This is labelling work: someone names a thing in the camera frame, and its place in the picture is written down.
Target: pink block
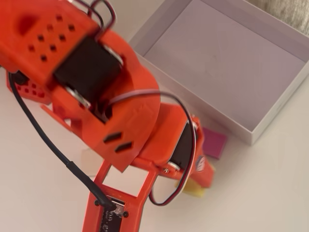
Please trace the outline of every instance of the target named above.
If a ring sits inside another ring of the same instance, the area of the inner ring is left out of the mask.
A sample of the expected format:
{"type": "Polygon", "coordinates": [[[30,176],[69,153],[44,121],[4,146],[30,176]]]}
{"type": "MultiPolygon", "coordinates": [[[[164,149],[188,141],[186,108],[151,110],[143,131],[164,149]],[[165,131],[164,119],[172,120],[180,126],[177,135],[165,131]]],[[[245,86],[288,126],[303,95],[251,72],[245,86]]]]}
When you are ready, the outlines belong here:
{"type": "Polygon", "coordinates": [[[219,159],[227,141],[227,136],[207,128],[203,128],[203,133],[205,136],[203,144],[204,154],[219,159]]]}

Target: white box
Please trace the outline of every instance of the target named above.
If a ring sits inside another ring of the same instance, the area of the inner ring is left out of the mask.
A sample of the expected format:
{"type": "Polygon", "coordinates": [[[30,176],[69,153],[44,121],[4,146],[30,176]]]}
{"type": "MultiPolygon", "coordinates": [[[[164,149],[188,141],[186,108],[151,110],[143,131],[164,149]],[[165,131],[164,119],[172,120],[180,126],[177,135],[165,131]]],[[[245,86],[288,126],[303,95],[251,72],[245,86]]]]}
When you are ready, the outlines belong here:
{"type": "Polygon", "coordinates": [[[251,145],[309,74],[309,38],[243,0],[165,0],[130,44],[160,83],[251,145]]]}

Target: screw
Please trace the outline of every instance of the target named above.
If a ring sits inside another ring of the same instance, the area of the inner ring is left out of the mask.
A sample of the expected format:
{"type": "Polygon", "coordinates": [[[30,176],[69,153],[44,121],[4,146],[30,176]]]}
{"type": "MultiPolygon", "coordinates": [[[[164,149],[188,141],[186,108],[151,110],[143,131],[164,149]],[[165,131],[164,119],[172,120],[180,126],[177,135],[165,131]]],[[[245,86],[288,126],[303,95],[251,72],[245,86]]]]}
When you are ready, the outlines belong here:
{"type": "Polygon", "coordinates": [[[169,169],[164,168],[164,169],[163,169],[163,172],[167,174],[167,173],[169,173],[169,169]]]}
{"type": "Polygon", "coordinates": [[[95,200],[95,206],[99,206],[100,202],[98,200],[95,200]]]}
{"type": "Polygon", "coordinates": [[[124,213],[122,214],[122,216],[124,216],[124,218],[129,216],[129,213],[127,211],[124,211],[124,213]]]}

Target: white surface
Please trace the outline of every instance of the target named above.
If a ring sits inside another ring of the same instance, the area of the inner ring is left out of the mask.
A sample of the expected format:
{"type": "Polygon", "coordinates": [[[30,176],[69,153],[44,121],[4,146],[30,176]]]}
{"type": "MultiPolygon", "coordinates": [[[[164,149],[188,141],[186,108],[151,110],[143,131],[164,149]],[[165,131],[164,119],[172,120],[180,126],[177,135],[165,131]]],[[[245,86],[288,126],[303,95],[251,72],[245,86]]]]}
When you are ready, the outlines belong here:
{"type": "Polygon", "coordinates": [[[144,57],[250,131],[305,64],[200,0],[144,57]]]}
{"type": "MultiPolygon", "coordinates": [[[[5,85],[0,88],[0,231],[81,231],[87,190],[42,143],[5,85]]],[[[306,80],[253,147],[230,135],[222,159],[212,160],[217,172],[205,197],[182,194],[164,208],[147,201],[140,231],[307,232],[308,99],[306,80]]],[[[80,165],[85,145],[28,103],[55,144],[80,165]]],[[[170,188],[162,181],[155,189],[166,194],[170,188]]]]}

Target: ventilation hole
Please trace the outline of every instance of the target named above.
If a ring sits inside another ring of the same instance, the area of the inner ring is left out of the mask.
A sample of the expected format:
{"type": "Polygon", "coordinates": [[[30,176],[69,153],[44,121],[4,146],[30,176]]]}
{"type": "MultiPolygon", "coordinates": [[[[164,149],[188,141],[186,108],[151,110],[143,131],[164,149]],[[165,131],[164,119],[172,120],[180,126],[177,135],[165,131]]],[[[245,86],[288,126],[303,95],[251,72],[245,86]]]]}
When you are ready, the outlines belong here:
{"type": "Polygon", "coordinates": [[[53,52],[57,51],[57,47],[54,44],[50,45],[49,48],[53,52]]]}
{"type": "Polygon", "coordinates": [[[105,143],[117,140],[117,139],[121,139],[122,137],[122,133],[121,132],[117,132],[117,133],[113,133],[113,134],[109,134],[108,136],[105,137],[105,139],[103,140],[105,143]]]}
{"type": "Polygon", "coordinates": [[[47,25],[47,30],[48,30],[48,31],[53,31],[53,30],[54,30],[53,25],[48,24],[48,25],[47,25]]]}
{"type": "Polygon", "coordinates": [[[57,19],[58,22],[62,22],[63,21],[62,15],[60,15],[60,14],[56,15],[56,19],[57,19]]]}
{"type": "Polygon", "coordinates": [[[41,61],[46,62],[47,61],[47,56],[46,55],[41,55],[41,61]]]}
{"type": "Polygon", "coordinates": [[[39,40],[40,42],[43,42],[43,41],[44,41],[44,36],[43,36],[43,35],[38,35],[38,40],[39,40]]]}
{"type": "Polygon", "coordinates": [[[39,98],[43,98],[43,97],[45,97],[45,93],[40,92],[40,93],[38,93],[38,96],[39,96],[39,98]]]}
{"type": "Polygon", "coordinates": [[[34,50],[35,50],[33,45],[29,45],[28,49],[29,49],[30,52],[34,52],[34,50]]]}
{"type": "Polygon", "coordinates": [[[125,144],[119,145],[119,146],[115,149],[115,152],[116,152],[116,153],[119,153],[119,152],[122,152],[122,151],[125,151],[125,150],[128,150],[128,149],[131,149],[131,148],[132,148],[132,142],[129,142],[129,143],[125,143],[125,144]]]}
{"type": "Polygon", "coordinates": [[[75,31],[75,26],[73,24],[69,24],[69,30],[70,31],[75,31]]]}
{"type": "Polygon", "coordinates": [[[66,37],[64,34],[60,34],[59,39],[64,42],[66,40],[66,37]]]}

